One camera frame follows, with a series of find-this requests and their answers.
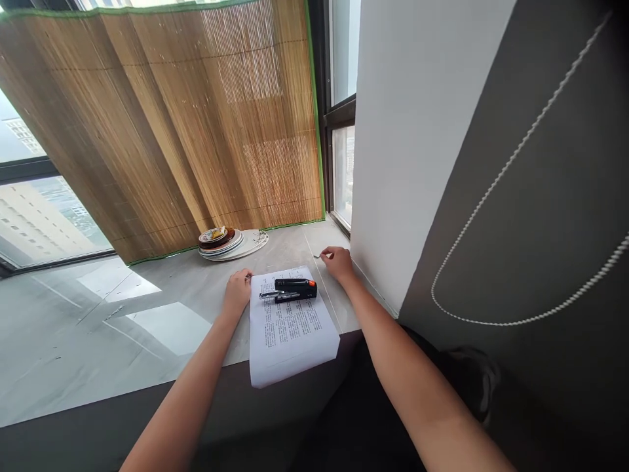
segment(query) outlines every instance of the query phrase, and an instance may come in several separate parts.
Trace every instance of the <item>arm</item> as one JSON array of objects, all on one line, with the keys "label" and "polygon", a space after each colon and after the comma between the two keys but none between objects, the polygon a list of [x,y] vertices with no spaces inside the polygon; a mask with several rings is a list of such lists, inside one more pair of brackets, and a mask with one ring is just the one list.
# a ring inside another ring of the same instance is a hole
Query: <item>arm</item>
[{"label": "arm", "polygon": [[251,295],[249,269],[232,275],[208,335],[127,456],[121,472],[185,471],[197,449],[231,337]]},{"label": "arm", "polygon": [[321,258],[352,302],[380,383],[426,470],[513,471],[441,372],[358,280],[349,251],[328,247]]}]

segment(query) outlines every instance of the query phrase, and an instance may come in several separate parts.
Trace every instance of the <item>curtain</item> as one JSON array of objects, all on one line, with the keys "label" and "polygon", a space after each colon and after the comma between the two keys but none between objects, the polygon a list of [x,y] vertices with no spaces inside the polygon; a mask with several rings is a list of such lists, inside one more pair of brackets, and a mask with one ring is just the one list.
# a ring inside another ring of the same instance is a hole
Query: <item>curtain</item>
[{"label": "curtain", "polygon": [[323,217],[303,0],[5,14],[0,87],[125,262]]}]

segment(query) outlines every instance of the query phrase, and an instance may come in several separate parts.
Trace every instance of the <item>black stapler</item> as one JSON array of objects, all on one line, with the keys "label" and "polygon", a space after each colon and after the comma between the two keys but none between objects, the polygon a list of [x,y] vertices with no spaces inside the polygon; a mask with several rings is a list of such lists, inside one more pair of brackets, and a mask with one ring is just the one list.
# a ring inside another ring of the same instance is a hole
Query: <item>black stapler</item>
[{"label": "black stapler", "polygon": [[316,297],[316,282],[308,279],[277,279],[275,291],[260,294],[260,298],[274,298],[275,303],[292,302]]}]

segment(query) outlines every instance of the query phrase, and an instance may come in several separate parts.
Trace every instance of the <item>marble countertop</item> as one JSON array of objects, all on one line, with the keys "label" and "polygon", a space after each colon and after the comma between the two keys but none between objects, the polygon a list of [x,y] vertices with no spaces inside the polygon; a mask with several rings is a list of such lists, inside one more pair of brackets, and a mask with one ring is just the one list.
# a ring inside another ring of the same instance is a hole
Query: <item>marble countertop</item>
[{"label": "marble countertop", "polygon": [[[358,330],[347,295],[313,258],[328,245],[349,247],[331,221],[269,231],[261,250],[230,262],[191,250],[126,267],[114,256],[0,281],[0,427],[176,379],[244,267],[306,265],[339,334]],[[223,365],[248,359],[247,308]]]}]

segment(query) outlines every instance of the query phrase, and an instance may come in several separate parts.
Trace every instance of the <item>paper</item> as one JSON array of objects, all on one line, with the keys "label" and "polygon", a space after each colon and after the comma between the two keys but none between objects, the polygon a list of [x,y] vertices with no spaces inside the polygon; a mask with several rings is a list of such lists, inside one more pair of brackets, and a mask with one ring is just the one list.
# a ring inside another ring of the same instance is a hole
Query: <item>paper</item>
[{"label": "paper", "polygon": [[251,385],[266,387],[336,358],[341,338],[326,304],[310,300],[276,304],[260,300],[275,291],[275,279],[313,279],[305,265],[251,278],[249,365]]}]

